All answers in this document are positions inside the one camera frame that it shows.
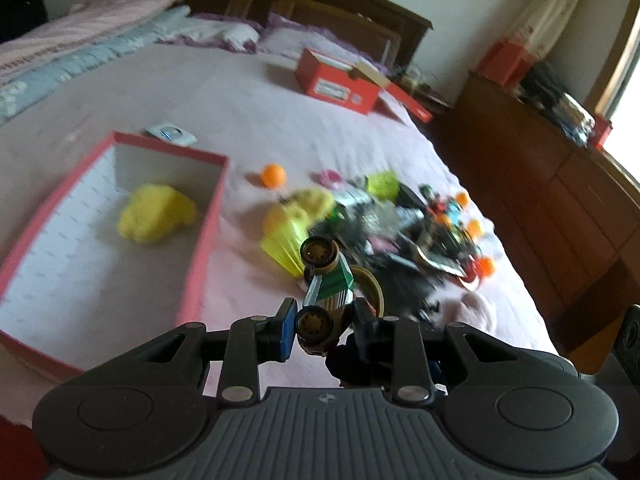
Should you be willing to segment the pink open box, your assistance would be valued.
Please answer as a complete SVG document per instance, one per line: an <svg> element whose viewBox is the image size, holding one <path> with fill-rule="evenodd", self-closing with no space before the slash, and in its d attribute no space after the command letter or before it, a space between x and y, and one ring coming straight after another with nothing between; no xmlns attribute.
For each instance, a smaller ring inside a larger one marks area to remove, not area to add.
<svg viewBox="0 0 640 480"><path fill-rule="evenodd" d="M1 343L53 380L113 359L201 315L218 231L224 155L114 132L51 193L1 267ZM130 195L167 184L198 206L152 245L117 222Z"/></svg>

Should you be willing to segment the brown wooden dresser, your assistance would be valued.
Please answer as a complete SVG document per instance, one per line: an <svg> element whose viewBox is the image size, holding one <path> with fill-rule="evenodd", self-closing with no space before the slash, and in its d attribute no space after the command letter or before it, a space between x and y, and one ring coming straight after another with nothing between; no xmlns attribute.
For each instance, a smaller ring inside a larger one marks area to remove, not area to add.
<svg viewBox="0 0 640 480"><path fill-rule="evenodd" d="M552 341L586 373L639 301L639 192L498 84L470 73L430 137L498 237Z"/></svg>

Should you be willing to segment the toy car green white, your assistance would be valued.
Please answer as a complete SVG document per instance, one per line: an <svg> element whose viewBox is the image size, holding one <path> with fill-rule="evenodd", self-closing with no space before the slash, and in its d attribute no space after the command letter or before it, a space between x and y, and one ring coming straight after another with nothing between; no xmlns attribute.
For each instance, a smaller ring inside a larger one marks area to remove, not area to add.
<svg viewBox="0 0 640 480"><path fill-rule="evenodd" d="M345 307L355 298L355 279L335 240L311 236L300 246L308 282L303 307L296 314L296 335L311 356L325 356L344 330Z"/></svg>

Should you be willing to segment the green yellow shuttlecock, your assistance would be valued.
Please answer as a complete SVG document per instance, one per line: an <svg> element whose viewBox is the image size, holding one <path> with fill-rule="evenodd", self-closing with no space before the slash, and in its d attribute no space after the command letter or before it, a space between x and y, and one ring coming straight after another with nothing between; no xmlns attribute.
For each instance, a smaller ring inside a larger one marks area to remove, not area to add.
<svg viewBox="0 0 640 480"><path fill-rule="evenodd" d="M397 200L399 180L396 171L384 170L366 177L366 191L377 200Z"/></svg>

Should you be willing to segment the yellow plastic shuttlecock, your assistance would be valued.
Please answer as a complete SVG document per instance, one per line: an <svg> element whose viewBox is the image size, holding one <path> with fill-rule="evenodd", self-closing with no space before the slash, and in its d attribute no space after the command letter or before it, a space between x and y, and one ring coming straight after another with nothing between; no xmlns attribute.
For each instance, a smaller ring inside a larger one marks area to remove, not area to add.
<svg viewBox="0 0 640 480"><path fill-rule="evenodd" d="M301 221L288 220L262 237L260 248L281 268L298 280L304 274L305 263L300 246L308 237L308 228Z"/></svg>

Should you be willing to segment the red gift bag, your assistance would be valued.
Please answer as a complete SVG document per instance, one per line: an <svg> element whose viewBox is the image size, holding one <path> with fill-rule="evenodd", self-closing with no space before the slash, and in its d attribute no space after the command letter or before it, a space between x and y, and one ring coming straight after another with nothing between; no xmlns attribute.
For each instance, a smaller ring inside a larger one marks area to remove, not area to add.
<svg viewBox="0 0 640 480"><path fill-rule="evenodd" d="M491 46L475 71L502 88L513 89L533 64L533 57L524 47L501 39Z"/></svg>

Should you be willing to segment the pink plush toy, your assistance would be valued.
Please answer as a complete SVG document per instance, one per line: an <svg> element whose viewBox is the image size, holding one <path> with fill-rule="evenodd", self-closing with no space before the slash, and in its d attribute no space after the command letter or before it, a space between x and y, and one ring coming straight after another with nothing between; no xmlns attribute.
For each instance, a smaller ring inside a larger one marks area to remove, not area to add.
<svg viewBox="0 0 640 480"><path fill-rule="evenodd" d="M464 323L490 336L498 327L497 309L476 292L465 292L460 298L442 300L439 326Z"/></svg>

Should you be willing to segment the red shoe box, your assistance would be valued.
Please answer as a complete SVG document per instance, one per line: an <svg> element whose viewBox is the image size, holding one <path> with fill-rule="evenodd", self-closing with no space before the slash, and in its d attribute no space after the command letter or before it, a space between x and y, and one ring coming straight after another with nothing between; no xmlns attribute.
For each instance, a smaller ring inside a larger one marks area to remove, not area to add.
<svg viewBox="0 0 640 480"><path fill-rule="evenodd" d="M333 56L305 49L295 77L306 96L367 115L390 81L372 65L349 64Z"/></svg>

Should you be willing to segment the red shoe box lid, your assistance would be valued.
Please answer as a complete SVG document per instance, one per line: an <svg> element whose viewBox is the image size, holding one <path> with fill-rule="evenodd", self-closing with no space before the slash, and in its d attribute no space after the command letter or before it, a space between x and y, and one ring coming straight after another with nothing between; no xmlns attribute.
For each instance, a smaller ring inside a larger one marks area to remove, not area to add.
<svg viewBox="0 0 640 480"><path fill-rule="evenodd" d="M433 114L429 112L422 104L420 104L413 96L398 86L390 82L383 88L383 92L391 96L399 105L405 107L408 113L420 122L427 124L433 118Z"/></svg>

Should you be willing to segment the pink tape spool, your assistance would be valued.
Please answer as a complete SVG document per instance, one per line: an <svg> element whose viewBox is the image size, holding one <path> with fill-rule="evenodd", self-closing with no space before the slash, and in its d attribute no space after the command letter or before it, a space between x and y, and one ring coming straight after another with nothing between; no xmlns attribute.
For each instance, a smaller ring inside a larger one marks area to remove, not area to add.
<svg viewBox="0 0 640 480"><path fill-rule="evenodd" d="M329 190L338 190L343 186L345 180L338 171L326 169L314 174L314 182L317 182Z"/></svg>

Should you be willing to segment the black backpack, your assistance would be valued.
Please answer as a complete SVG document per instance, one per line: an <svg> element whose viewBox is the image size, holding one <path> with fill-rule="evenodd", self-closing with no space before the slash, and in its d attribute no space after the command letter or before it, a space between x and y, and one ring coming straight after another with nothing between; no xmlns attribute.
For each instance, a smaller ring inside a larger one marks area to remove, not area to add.
<svg viewBox="0 0 640 480"><path fill-rule="evenodd" d="M20 38L47 20L43 0L1 0L0 42Z"/></svg>

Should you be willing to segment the orange ping pong ball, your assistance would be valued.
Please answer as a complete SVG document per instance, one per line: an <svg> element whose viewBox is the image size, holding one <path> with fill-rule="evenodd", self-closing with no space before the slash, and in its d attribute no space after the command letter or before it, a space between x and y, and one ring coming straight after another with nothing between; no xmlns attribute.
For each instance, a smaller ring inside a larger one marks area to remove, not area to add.
<svg viewBox="0 0 640 480"><path fill-rule="evenodd" d="M288 182L288 174L285 169L278 164L268 164L260 172L260 182L265 188L275 190L283 188Z"/></svg>

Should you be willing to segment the yellow plush toy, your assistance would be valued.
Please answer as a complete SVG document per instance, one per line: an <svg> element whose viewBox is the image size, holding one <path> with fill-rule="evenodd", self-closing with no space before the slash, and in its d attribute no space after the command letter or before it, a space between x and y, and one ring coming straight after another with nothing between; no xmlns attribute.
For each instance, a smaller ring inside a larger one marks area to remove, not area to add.
<svg viewBox="0 0 640 480"><path fill-rule="evenodd" d="M269 208L262 222L262 234L268 235L290 222L308 229L324 220L334 207L335 198L325 188L303 188Z"/></svg>
<svg viewBox="0 0 640 480"><path fill-rule="evenodd" d="M164 184L146 184L129 197L117 223L118 234L138 244L163 240L198 220L198 206Z"/></svg>

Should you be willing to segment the folded pink quilt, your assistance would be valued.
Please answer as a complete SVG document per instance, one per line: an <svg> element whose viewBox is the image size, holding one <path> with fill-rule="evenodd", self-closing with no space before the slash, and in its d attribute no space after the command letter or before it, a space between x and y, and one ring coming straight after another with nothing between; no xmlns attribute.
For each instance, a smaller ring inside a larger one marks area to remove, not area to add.
<svg viewBox="0 0 640 480"><path fill-rule="evenodd" d="M183 0L82 0L70 12L1 45L1 81L141 25Z"/></svg>

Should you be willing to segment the small white tin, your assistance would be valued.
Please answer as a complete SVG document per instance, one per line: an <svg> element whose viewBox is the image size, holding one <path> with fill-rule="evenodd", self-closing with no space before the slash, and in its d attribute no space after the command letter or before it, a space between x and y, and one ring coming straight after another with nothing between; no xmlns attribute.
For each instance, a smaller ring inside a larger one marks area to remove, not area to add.
<svg viewBox="0 0 640 480"><path fill-rule="evenodd" d="M198 143L198 139L189 131L184 130L170 122L162 122L145 129L145 132L155 139L163 142L188 148Z"/></svg>

